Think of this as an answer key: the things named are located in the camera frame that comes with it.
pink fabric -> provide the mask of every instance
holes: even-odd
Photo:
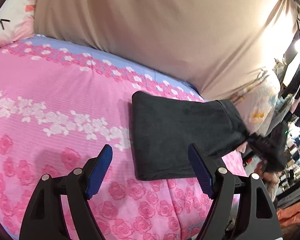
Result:
[[[199,232],[211,201],[197,179],[138,181],[129,138],[135,91],[192,95],[170,94],[179,90],[137,75],[47,46],[18,42],[0,49],[0,222],[10,234],[18,236],[43,174],[67,175],[106,143],[113,160],[89,205],[107,240],[177,240]],[[238,152],[223,160],[245,176]],[[78,239],[66,198],[62,202],[71,239]]]

folded garment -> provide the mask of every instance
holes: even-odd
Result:
[[[218,159],[247,140],[249,133],[229,100],[206,103],[132,95],[135,173],[139,180],[195,177],[188,146]]]

pillow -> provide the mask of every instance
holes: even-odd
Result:
[[[293,0],[37,0],[34,29],[177,77],[212,100],[274,67],[297,15]]]
[[[34,35],[35,1],[5,1],[0,8],[0,47]]]

